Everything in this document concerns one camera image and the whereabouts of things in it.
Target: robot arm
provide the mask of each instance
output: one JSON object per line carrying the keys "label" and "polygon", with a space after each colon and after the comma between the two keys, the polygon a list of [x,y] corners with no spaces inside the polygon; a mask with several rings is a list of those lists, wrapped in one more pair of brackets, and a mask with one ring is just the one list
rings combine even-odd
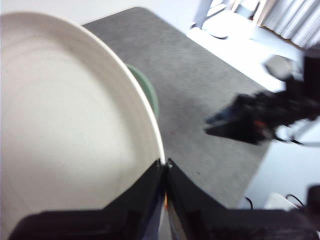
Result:
{"label": "robot arm", "polygon": [[280,125],[313,121],[320,115],[320,44],[305,52],[303,80],[294,77],[292,64],[284,57],[274,56],[265,67],[285,82],[286,90],[239,94],[230,106],[205,120],[209,125],[205,133],[258,144],[277,138]]}

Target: white plate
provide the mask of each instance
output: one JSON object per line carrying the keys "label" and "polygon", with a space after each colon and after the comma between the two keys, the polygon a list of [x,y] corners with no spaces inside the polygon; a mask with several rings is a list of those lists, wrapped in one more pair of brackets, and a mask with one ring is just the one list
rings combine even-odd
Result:
{"label": "white plate", "polygon": [[83,27],[1,16],[1,231],[44,210],[99,209],[165,162],[146,96]]}

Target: gray tabletop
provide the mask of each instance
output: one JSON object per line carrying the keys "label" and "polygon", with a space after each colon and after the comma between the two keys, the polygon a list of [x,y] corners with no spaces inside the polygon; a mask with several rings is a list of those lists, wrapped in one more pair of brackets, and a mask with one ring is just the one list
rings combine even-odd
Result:
{"label": "gray tabletop", "polygon": [[268,145],[206,135],[204,118],[237,93],[262,87],[146,9],[131,8],[84,27],[152,82],[166,157],[226,207],[236,207]]}

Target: white floor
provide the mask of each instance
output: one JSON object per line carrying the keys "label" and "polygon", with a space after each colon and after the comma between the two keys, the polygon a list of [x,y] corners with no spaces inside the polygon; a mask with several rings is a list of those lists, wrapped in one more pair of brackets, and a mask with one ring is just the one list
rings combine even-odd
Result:
{"label": "white floor", "polygon": [[[264,28],[254,28],[251,21],[233,12],[214,16],[203,28],[205,30],[193,28],[187,36],[270,91],[284,89],[283,82],[269,75],[263,67],[271,55],[281,55],[302,65],[301,50]],[[209,34],[226,31],[227,39]],[[300,121],[294,128],[303,124],[305,122]],[[280,128],[278,133],[283,134],[285,128]],[[319,121],[300,140],[320,142]],[[263,208],[272,192],[283,196],[294,194],[306,202],[307,188],[313,184],[320,184],[320,148],[272,141],[244,196],[253,201],[255,208]],[[239,208],[249,208],[249,204],[240,200]]]}

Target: wall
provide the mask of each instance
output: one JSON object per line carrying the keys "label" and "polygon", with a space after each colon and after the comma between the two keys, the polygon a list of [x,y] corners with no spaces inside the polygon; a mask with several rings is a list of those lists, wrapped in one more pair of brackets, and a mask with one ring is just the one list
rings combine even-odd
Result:
{"label": "wall", "polygon": [[86,24],[132,7],[144,7],[186,33],[199,0],[2,0],[1,13],[37,11]]}

